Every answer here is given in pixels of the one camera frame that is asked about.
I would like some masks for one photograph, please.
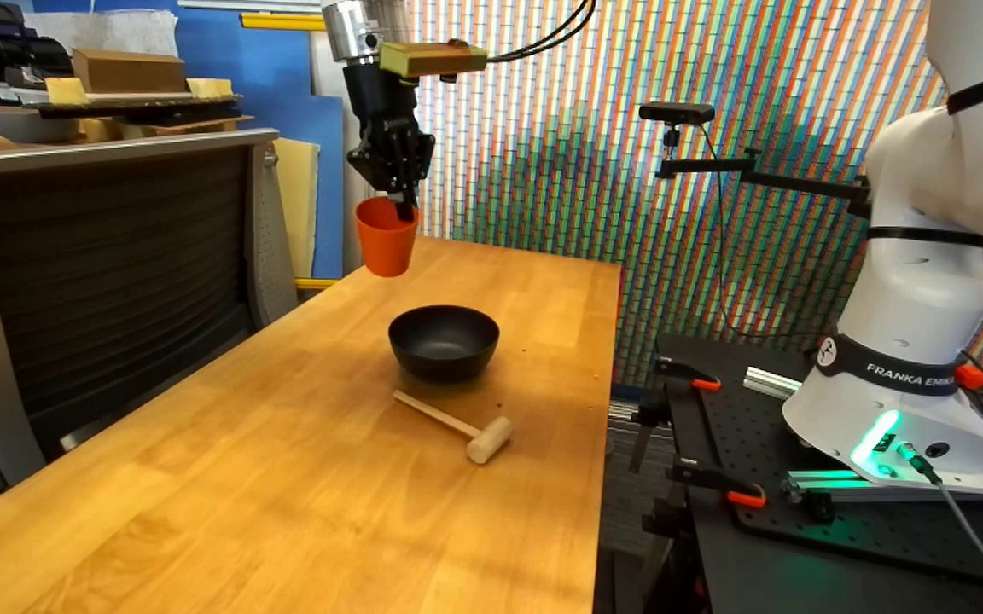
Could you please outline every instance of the green light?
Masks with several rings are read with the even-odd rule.
[[[898,426],[898,420],[901,420],[898,408],[877,416],[874,426],[857,442],[855,463],[862,463],[868,474],[888,477],[885,471],[877,471],[874,445],[881,442],[881,435],[888,435]]]

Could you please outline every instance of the wooden mallet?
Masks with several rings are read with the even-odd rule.
[[[437,421],[443,421],[443,426],[450,426],[458,434],[466,434],[469,435],[466,449],[469,449],[469,459],[476,459],[476,463],[488,463],[517,434],[509,416],[495,416],[486,431],[477,431],[477,426],[460,421],[460,420],[454,420],[454,416],[449,416],[449,411],[439,411],[439,408],[401,391],[401,390],[392,394],[401,403],[406,403],[410,408],[417,408],[417,411],[425,411],[425,416],[429,416],[429,420],[437,420]]]

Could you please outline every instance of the wooden table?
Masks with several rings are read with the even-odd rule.
[[[410,382],[385,328],[488,311],[476,386]],[[0,496],[0,611],[590,611],[618,266],[420,237]],[[488,467],[401,404],[505,411]]]

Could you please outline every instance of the black bowl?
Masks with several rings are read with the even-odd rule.
[[[396,360],[426,382],[477,377],[495,352],[500,323],[470,308],[433,302],[389,323]]]

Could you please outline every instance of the orange cup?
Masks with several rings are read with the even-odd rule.
[[[364,196],[356,207],[356,236],[361,249],[361,263],[377,275],[401,275],[410,268],[410,255],[417,246],[417,220],[401,217],[396,200],[389,196]]]

